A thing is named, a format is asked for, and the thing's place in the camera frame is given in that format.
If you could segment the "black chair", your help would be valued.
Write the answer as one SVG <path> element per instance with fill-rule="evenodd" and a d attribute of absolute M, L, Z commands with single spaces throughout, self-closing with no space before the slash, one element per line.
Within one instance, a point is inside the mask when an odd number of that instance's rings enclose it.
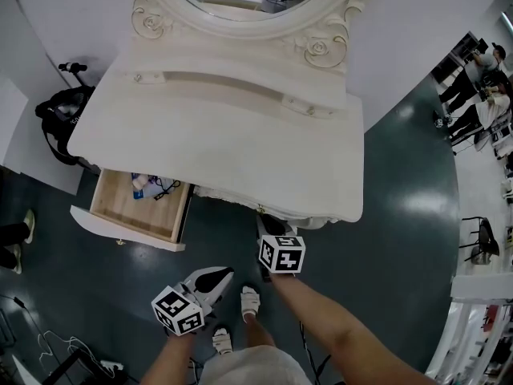
<path fill-rule="evenodd" d="M 472 248 L 471 254 L 464 261 L 474 265 L 489 265 L 493 256 L 500 255 L 499 244 L 495 239 L 491 223 L 486 217 L 464 217 L 462 221 L 477 221 L 478 229 L 471 231 L 477 238 L 474 243 L 460 245 L 459 248 Z"/>

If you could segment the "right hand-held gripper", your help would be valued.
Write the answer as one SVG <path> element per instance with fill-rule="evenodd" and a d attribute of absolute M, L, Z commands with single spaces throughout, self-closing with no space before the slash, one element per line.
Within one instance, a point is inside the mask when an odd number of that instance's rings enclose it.
<path fill-rule="evenodd" d="M 258 261 L 264 282 L 271 274 L 299 274 L 305 259 L 305 243 L 302 237 L 262 237 L 263 235 L 292 236 L 297 230 L 287 221 L 269 214 L 256 215 L 259 239 Z"/>

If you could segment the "oval white framed mirror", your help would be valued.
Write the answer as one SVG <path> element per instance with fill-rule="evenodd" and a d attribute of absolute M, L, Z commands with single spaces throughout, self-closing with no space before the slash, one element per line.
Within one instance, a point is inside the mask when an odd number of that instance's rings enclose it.
<path fill-rule="evenodd" d="M 279 13 L 215 5 L 198 0 L 134 0 L 132 26 L 146 39 L 159 39 L 174 25 L 225 39 L 277 40 L 319 69 L 343 69 L 349 25 L 367 0 L 303 0 Z"/>

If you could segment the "white vanity dressing table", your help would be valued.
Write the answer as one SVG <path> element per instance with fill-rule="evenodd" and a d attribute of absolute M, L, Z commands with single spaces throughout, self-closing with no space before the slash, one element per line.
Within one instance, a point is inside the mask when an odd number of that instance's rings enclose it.
<path fill-rule="evenodd" d="M 162 84 L 138 84 L 161 71 Z M 289 95 L 335 110 L 317 119 Z M 133 38 L 79 119 L 69 151 L 103 168 L 213 188 L 304 217 L 358 221 L 363 212 L 361 100 L 340 75 L 248 45 Z"/>

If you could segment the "person's right leg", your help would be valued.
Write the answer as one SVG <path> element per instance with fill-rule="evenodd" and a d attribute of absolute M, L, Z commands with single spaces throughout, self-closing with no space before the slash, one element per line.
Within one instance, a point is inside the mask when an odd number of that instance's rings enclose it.
<path fill-rule="evenodd" d="M 258 322 L 255 314 L 247 313 L 243 316 L 247 347 L 275 347 L 272 335 Z"/>

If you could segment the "person's white dress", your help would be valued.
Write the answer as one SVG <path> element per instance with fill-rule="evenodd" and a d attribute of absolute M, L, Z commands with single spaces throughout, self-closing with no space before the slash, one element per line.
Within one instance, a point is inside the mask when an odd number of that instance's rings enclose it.
<path fill-rule="evenodd" d="M 300 364 L 274 346 L 255 346 L 208 360 L 199 385 L 313 385 Z"/>

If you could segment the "person's white sandal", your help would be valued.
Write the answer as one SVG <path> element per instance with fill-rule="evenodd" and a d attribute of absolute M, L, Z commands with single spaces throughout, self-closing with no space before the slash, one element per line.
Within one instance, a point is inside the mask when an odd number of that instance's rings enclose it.
<path fill-rule="evenodd" d="M 244 322 L 249 315 L 254 318 L 258 315 L 261 306 L 261 297 L 258 291 L 249 285 L 243 285 L 240 292 L 240 308 Z"/>
<path fill-rule="evenodd" d="M 217 326 L 212 334 L 212 345 L 218 355 L 227 355 L 233 352 L 232 336 L 226 326 Z"/>

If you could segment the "person's right white sandal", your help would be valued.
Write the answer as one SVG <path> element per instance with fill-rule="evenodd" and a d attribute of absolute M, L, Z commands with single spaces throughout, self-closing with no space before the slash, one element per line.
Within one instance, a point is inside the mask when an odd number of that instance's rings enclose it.
<path fill-rule="evenodd" d="M 261 297 L 258 291 L 249 285 L 243 285 L 240 292 L 240 308 L 244 322 L 249 315 L 254 318 L 258 315 L 261 306 Z"/>

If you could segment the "person's left forearm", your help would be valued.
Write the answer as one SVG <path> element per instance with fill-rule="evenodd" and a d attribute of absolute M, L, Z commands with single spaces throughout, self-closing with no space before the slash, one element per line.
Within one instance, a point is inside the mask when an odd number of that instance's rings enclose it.
<path fill-rule="evenodd" d="M 194 334 L 171 334 L 140 385 L 185 385 L 195 339 Z"/>

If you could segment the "person's left white sandal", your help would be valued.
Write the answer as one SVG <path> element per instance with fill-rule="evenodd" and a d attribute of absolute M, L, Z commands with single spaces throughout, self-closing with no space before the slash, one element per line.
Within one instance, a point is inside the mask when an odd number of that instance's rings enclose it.
<path fill-rule="evenodd" d="M 233 352 L 232 336 L 226 326 L 217 326 L 212 334 L 212 345 L 218 355 L 227 355 Z"/>

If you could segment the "clear plastic bag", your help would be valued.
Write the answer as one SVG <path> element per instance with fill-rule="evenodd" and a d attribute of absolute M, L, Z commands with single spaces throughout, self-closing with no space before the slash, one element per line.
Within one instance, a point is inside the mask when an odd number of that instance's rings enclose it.
<path fill-rule="evenodd" d="M 149 176 L 147 183 L 143 187 L 143 196 L 145 198 L 157 197 L 171 193 L 180 186 L 179 180 L 173 180 L 160 176 Z"/>

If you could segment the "person's right forearm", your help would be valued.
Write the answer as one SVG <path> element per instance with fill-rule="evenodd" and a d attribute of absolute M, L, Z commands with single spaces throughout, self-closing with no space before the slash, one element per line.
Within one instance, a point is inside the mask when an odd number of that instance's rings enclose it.
<path fill-rule="evenodd" d="M 286 274 L 273 286 L 306 330 L 329 352 L 346 385 L 437 385 L 393 354 L 346 308 Z"/>

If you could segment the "grey open shelf cabinet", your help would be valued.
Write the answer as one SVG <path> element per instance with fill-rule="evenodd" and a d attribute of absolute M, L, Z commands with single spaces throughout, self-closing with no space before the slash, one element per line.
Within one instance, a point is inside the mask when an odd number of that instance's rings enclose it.
<path fill-rule="evenodd" d="M 442 83 L 470 63 L 474 59 L 474 53 L 484 54 L 488 47 L 483 38 L 477 39 L 474 34 L 468 32 L 431 71 L 432 77 L 437 83 Z"/>

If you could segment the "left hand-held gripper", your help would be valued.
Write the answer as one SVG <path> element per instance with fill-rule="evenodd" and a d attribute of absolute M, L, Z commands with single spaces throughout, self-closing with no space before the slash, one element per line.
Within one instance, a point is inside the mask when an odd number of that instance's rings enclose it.
<path fill-rule="evenodd" d="M 233 268 L 213 266 L 198 269 L 184 282 L 166 286 L 152 301 L 157 320 L 175 335 L 192 333 L 205 326 L 233 279 Z"/>

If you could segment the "white glossy furniture frame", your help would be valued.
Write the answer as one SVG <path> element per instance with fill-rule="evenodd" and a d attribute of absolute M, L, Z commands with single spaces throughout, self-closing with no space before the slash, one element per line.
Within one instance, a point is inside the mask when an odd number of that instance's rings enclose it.
<path fill-rule="evenodd" d="M 426 375 L 437 385 L 498 385 L 513 366 L 513 272 L 458 275 Z"/>

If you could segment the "blue packet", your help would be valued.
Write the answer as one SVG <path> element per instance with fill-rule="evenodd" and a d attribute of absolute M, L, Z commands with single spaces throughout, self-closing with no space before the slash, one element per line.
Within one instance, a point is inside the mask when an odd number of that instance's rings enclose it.
<path fill-rule="evenodd" d="M 143 198 L 143 189 L 147 183 L 148 177 L 145 174 L 132 173 L 131 174 L 131 183 L 134 198 L 141 199 Z"/>

